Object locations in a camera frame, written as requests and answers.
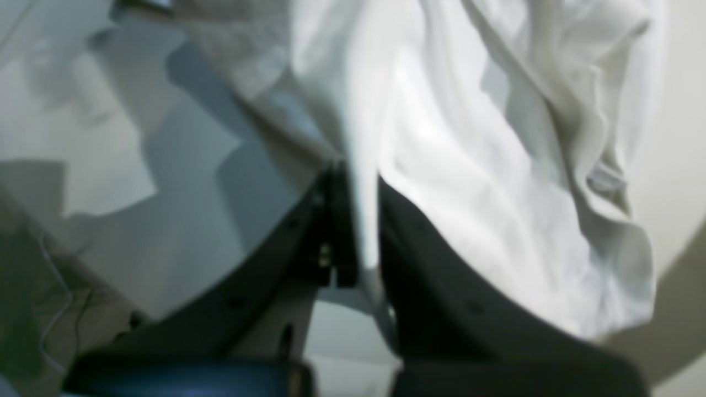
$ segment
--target white sheet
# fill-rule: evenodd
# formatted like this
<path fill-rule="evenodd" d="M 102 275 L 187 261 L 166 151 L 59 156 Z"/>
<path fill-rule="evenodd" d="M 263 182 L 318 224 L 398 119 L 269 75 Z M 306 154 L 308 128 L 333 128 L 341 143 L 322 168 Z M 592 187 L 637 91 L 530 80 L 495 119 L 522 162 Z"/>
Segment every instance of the white sheet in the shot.
<path fill-rule="evenodd" d="M 583 338 L 648 320 L 626 174 L 657 97 L 658 0 L 177 0 L 282 133 L 349 164 L 364 289 L 378 173 L 507 296 Z"/>

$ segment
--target cable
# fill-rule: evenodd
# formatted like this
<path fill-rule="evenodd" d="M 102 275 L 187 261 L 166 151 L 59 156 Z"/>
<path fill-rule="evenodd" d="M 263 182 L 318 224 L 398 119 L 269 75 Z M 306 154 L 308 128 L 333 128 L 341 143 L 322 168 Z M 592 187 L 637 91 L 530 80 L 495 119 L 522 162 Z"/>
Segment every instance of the cable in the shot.
<path fill-rule="evenodd" d="M 88 295 L 86 295 L 86 299 L 83 301 L 83 306 L 81 306 L 81 311 L 78 313 L 78 316 L 76 316 L 76 322 L 73 323 L 73 334 L 76 336 L 76 351 L 74 352 L 71 361 L 74 361 L 78 357 L 78 354 L 81 353 L 81 335 L 78 331 L 78 327 L 81 324 L 81 319 L 83 318 L 86 309 L 88 309 L 89 302 L 93 297 L 94 292 L 95 287 L 91 288 Z"/>
<path fill-rule="evenodd" d="M 54 328 L 54 325 L 56 325 L 56 322 L 59 320 L 59 318 L 63 316 L 66 310 L 73 304 L 73 293 L 66 284 L 66 280 L 61 277 L 59 269 L 56 268 L 56 264 L 52 260 L 52 257 L 49 255 L 49 252 L 47 251 L 47 248 L 44 245 L 44 238 L 46 237 L 46 234 L 46 232 L 42 232 L 42 235 L 40 236 L 40 249 L 42 250 L 42 255 L 44 256 L 44 259 L 47 262 L 49 269 L 54 274 L 54 277 L 56 277 L 61 286 L 64 287 L 64 291 L 66 291 L 67 300 L 66 304 L 64 304 L 64 306 L 54 315 L 54 318 L 49 322 L 47 327 L 44 329 L 44 332 L 42 332 L 42 336 L 40 337 L 40 352 L 42 353 L 42 356 L 44 356 L 44 360 L 47 362 L 47 364 L 51 365 L 54 370 L 63 375 L 66 373 L 66 368 L 56 362 L 56 360 L 44 349 L 44 342 L 46 341 L 47 336 L 52 331 L 52 328 Z"/>
<path fill-rule="evenodd" d="M 25 8 L 20 12 L 20 15 L 15 18 L 15 21 L 5 33 L 5 37 L 0 37 L 0 54 L 5 49 L 7 43 L 10 42 L 10 39 L 15 35 L 15 31 L 17 30 L 17 28 L 20 27 L 20 24 L 24 22 L 25 18 L 27 18 L 27 16 L 30 14 L 30 11 L 35 7 L 36 3 L 37 0 L 32 0 L 32 2 L 25 6 Z"/>

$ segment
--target black plastic piece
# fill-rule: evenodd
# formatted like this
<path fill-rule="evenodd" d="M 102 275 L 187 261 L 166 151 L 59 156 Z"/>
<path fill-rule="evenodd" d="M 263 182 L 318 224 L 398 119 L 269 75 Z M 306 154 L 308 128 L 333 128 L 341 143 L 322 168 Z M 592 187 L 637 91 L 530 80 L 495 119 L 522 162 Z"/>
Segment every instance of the black plastic piece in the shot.
<path fill-rule="evenodd" d="M 111 397 L 308 397 L 313 381 L 307 367 L 292 362 L 94 353 L 74 364 L 64 391 Z"/>
<path fill-rule="evenodd" d="M 380 195 L 383 278 L 409 363 L 394 396 L 647 396 L 628 362 L 517 306 L 414 204 L 384 182 Z"/>
<path fill-rule="evenodd" d="M 394 396 L 647 396 L 627 361 L 511 302 L 448 246 L 414 204 L 383 181 L 379 194 L 382 275 L 405 360 Z M 287 395 L 307 396 L 311 374 L 287 361 L 293 328 L 278 337 L 272 362 L 222 357 L 287 280 L 328 285 L 335 268 L 339 286 L 356 284 L 350 211 L 344 170 L 332 167 L 237 271 L 161 323 L 82 356 L 64 389 L 161 397 L 190 395 L 179 390 L 203 391 L 211 384 L 215 394 L 198 395 L 237 389 L 238 396 L 279 396 L 289 384 Z M 168 384 L 173 394 L 159 394 Z"/>

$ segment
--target wrinkled fabric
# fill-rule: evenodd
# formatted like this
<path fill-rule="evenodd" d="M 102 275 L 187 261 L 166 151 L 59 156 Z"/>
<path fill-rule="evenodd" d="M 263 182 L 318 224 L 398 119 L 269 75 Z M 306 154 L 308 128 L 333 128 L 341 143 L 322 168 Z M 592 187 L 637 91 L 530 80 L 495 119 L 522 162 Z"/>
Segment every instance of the wrinkled fabric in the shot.
<path fill-rule="evenodd" d="M 648 320 L 652 253 L 630 162 L 656 104 L 658 0 L 176 0 L 232 90 L 346 160 L 363 287 L 377 179 L 491 284 L 596 338 Z"/>

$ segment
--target white garment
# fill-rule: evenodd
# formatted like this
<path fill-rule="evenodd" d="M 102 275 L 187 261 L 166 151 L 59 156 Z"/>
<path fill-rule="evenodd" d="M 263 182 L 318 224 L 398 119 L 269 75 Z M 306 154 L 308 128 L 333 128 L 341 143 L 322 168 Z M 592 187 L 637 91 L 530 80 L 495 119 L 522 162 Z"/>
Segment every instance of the white garment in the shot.
<path fill-rule="evenodd" d="M 659 0 L 177 0 L 286 136 L 349 165 L 365 289 L 378 173 L 507 296 L 583 338 L 648 320 L 626 172 L 655 105 Z"/>

